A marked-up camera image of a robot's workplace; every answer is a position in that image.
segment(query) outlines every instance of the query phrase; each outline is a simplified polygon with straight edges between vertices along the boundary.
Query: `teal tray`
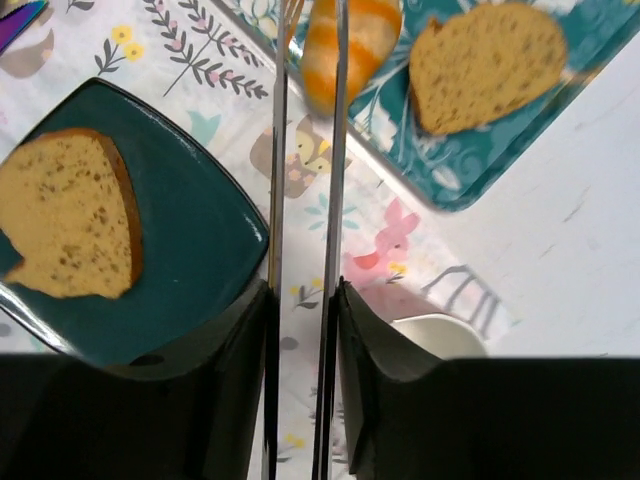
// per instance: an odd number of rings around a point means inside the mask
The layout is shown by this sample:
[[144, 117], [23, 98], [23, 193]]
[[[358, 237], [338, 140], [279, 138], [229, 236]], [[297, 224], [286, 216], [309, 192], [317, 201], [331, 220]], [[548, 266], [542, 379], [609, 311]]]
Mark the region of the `teal tray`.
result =
[[[236, 15], [275, 47], [277, 0], [224, 0]], [[312, 0], [305, 0], [305, 12]], [[445, 22], [477, 0], [403, 0], [400, 40], [387, 63], [349, 109], [355, 128], [425, 199], [448, 211], [473, 204], [582, 90], [556, 87], [538, 100], [489, 125], [448, 136], [421, 132], [408, 95], [409, 52], [429, 18]], [[627, 0], [529, 0], [549, 11], [569, 44], [568, 69], [601, 68], [640, 29], [640, 2]], [[291, 54], [299, 60], [308, 15], [303, 15]]]

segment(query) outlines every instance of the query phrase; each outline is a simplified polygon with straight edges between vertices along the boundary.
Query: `floral tablecloth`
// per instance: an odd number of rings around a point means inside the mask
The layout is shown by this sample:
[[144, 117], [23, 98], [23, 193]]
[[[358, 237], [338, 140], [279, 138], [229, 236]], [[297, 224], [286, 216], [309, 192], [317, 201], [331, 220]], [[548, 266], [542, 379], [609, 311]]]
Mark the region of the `floral tablecloth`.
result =
[[[268, 218], [275, 76], [268, 57], [215, 3], [52, 0], [0, 56], [0, 159], [92, 76], [131, 91], [190, 132]], [[278, 478], [299, 480], [312, 458], [331, 126], [293, 94], [289, 119]], [[513, 320], [499, 299], [449, 251], [429, 213], [411, 211], [408, 194], [392, 191], [367, 162], [348, 153], [345, 275], [388, 321], [446, 310], [488, 340], [501, 336]], [[0, 313], [0, 351], [46, 350]], [[341, 418], [338, 399], [335, 478], [347, 476]], [[259, 478], [261, 423], [251, 479]]]

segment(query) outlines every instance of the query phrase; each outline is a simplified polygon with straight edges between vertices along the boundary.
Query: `flower print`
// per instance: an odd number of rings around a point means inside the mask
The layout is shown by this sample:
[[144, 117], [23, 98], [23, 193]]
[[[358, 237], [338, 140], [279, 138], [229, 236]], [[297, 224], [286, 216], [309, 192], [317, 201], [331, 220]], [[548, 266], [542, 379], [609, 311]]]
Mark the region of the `flower print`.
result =
[[124, 47], [124, 56], [127, 60], [135, 62], [144, 54], [144, 47], [138, 43], [130, 43]]
[[135, 62], [144, 54], [144, 47], [132, 42], [133, 33], [128, 25], [120, 25], [111, 29], [111, 39], [105, 39], [102, 44], [104, 57], [94, 55], [96, 65], [100, 69], [98, 76], [103, 73], [115, 72], [120, 68], [119, 62], [129, 60]]
[[387, 278], [386, 283], [396, 283], [398, 280], [402, 280], [407, 273], [407, 266], [402, 265], [397, 262], [389, 263], [389, 270], [393, 275], [390, 278]]
[[[164, 47], [170, 52], [169, 59], [173, 62], [182, 64], [184, 70], [167, 88], [164, 93], [166, 96], [172, 88], [184, 78], [184, 74], [191, 72], [193, 78], [199, 85], [208, 85], [215, 88], [218, 85], [222, 88], [230, 88], [236, 95], [244, 95], [247, 98], [255, 98], [260, 100], [268, 96], [264, 86], [256, 80], [247, 79], [245, 75], [235, 73], [232, 70], [226, 70], [224, 63], [218, 61], [218, 56], [207, 56], [205, 47], [213, 44], [217, 47], [220, 57], [230, 54], [234, 58], [240, 58], [248, 65], [262, 66], [262, 62], [251, 52], [248, 52], [242, 42], [231, 34], [230, 31], [224, 29], [224, 25], [217, 22], [213, 15], [207, 12], [207, 9], [201, 5], [199, 0], [183, 0], [174, 4], [167, 4], [162, 0], [142, 0], [146, 4], [145, 11], [152, 14], [151, 21], [154, 25], [161, 27], [160, 34], [165, 38]], [[174, 8], [182, 8], [187, 10], [188, 19], [193, 22], [191, 27], [185, 28], [181, 20], [176, 20], [172, 13]], [[195, 43], [191, 41], [191, 32], [199, 35], [206, 35], [208, 41], [205, 47], [197, 50]], [[127, 56], [129, 60], [140, 58], [142, 48], [136, 50], [136, 53]]]
[[400, 275], [404, 275], [405, 273], [407, 273], [407, 266], [402, 265], [400, 263], [391, 262], [389, 264], [389, 270], [391, 270], [394, 273], [399, 273]]
[[[352, 214], [356, 210], [357, 208], [355, 206], [345, 206], [342, 209], [342, 227], [343, 227], [342, 234], [343, 235], [344, 235], [344, 229], [358, 230], [360, 228], [360, 226], [355, 221], [348, 218], [348, 215]], [[329, 211], [329, 199], [327, 198], [327, 196], [324, 193], [321, 193], [320, 195], [318, 195], [317, 206], [306, 207], [304, 211], [316, 217], [315, 219], [313, 219], [313, 223], [309, 225], [309, 230], [312, 230], [312, 231], [320, 230], [322, 228], [324, 232], [322, 235], [322, 240], [326, 240], [327, 214]]]
[[[9, 5], [15, 5], [16, 3], [20, 3], [21, 0], [9, 0]], [[78, 10], [82, 10], [83, 12], [86, 12], [88, 10], [91, 10], [94, 6], [95, 2], [93, 1], [89, 1], [89, 0], [67, 0], [67, 12], [69, 13], [69, 10], [71, 10], [72, 8], [77, 8]]]
[[305, 445], [304, 439], [300, 437], [296, 437], [291, 433], [289, 433], [286, 437], [284, 437], [284, 440], [287, 443], [291, 444], [293, 448], [304, 448], [304, 445]]
[[122, 45], [131, 41], [131, 37], [131, 27], [128, 27], [127, 25], [121, 25], [111, 30], [111, 38], [116, 42], [116, 45]]
[[316, 308], [320, 302], [314, 301], [313, 297], [316, 297], [318, 294], [322, 293], [323, 288], [323, 280], [319, 277], [314, 278], [311, 281], [311, 286], [307, 287], [306, 285], [293, 286], [289, 289], [289, 293], [293, 296], [294, 304], [293, 310], [298, 307], [305, 308], [307, 310], [313, 310]]

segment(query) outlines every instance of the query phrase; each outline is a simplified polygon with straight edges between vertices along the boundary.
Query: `yellow flower print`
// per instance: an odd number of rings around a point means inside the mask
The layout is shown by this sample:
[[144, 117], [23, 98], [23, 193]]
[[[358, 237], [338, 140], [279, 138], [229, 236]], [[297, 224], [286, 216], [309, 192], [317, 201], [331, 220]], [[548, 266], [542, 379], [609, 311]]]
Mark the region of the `yellow flower print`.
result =
[[401, 265], [396, 262], [391, 262], [389, 264], [389, 270], [391, 270], [394, 273], [397, 273], [398, 275], [404, 275], [405, 273], [407, 273], [407, 266]]
[[293, 445], [293, 448], [304, 448], [304, 445], [305, 445], [304, 439], [300, 437], [296, 437], [292, 433], [287, 434], [287, 436], [284, 437], [284, 439], [287, 443]]
[[294, 297], [293, 310], [298, 307], [306, 308], [307, 310], [313, 310], [320, 302], [314, 300], [314, 297], [318, 297], [323, 290], [324, 281], [320, 277], [314, 277], [311, 280], [311, 286], [296, 285], [289, 289], [291, 295]]
[[135, 62], [144, 54], [144, 47], [139, 43], [130, 43], [124, 47], [124, 56], [130, 62]]
[[117, 45], [122, 45], [131, 41], [131, 37], [131, 27], [128, 27], [127, 25], [121, 25], [111, 30], [111, 38], [113, 38], [113, 41], [116, 42]]

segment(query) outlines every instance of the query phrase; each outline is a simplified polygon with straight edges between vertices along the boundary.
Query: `square plate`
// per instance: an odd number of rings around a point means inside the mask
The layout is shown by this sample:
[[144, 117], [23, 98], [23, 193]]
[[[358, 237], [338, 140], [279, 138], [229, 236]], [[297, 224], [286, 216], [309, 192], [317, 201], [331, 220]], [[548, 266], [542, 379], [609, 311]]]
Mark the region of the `square plate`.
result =
[[[266, 253], [267, 226], [201, 145], [117, 87], [87, 81], [24, 142], [71, 127], [117, 145], [140, 211], [144, 271], [118, 300], [59, 300], [0, 280], [0, 308], [57, 350], [98, 366], [126, 364], [229, 306]], [[0, 279], [19, 260], [0, 233]]]

